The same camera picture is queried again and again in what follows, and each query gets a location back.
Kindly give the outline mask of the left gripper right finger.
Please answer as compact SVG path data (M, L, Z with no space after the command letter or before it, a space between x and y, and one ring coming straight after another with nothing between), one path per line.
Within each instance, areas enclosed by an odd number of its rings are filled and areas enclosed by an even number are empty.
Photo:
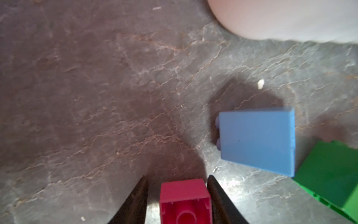
M249 224L213 175L208 177L207 189L212 198L214 224Z

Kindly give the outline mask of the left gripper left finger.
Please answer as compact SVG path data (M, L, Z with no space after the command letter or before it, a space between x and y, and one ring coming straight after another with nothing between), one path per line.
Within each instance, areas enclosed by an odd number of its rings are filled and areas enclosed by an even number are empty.
M148 200L148 179L142 176L108 224L144 224Z

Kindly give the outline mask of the pink brick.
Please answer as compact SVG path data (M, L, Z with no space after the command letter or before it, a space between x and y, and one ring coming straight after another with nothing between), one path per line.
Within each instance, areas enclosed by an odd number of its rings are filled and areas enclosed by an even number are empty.
M212 199L204 180L167 182L161 185L162 224L211 224Z

